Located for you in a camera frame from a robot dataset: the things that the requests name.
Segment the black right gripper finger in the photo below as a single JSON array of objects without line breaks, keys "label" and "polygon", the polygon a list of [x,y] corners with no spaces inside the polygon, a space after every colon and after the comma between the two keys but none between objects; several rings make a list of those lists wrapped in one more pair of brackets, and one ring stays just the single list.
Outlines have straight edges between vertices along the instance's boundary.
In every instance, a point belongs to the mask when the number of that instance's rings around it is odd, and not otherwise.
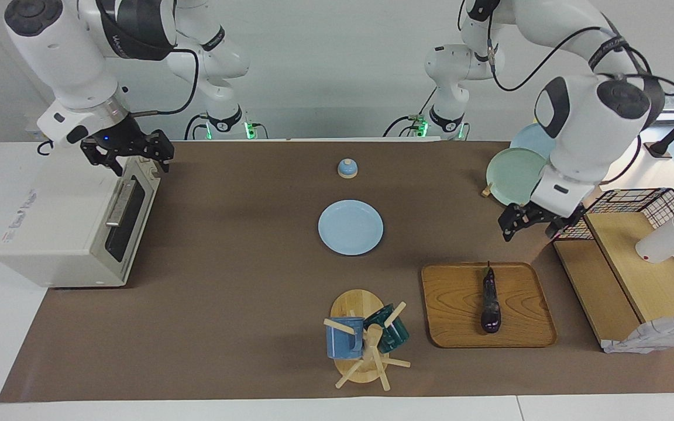
[{"label": "black right gripper finger", "polygon": [[112,152],[104,154],[96,142],[80,142],[80,149],[91,165],[104,166],[112,170],[116,176],[123,176],[123,168]]},{"label": "black right gripper finger", "polygon": [[140,157],[154,160],[164,173],[169,172],[170,162],[174,159],[174,152],[176,152],[174,144],[162,130],[154,130],[142,136],[138,150]]}]

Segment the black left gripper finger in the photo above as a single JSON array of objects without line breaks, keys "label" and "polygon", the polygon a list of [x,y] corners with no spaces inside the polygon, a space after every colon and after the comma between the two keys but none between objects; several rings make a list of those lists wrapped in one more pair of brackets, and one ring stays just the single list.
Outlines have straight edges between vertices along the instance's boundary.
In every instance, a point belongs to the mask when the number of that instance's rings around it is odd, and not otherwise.
[{"label": "black left gripper finger", "polygon": [[582,219],[583,214],[585,213],[585,208],[582,203],[575,208],[572,214],[567,218],[554,218],[548,227],[546,227],[546,235],[549,238],[557,238],[562,232],[568,230],[570,227],[575,226]]},{"label": "black left gripper finger", "polygon": [[527,209],[518,203],[509,203],[498,216],[498,226],[502,231],[503,240],[511,241],[517,232],[528,227]]}]

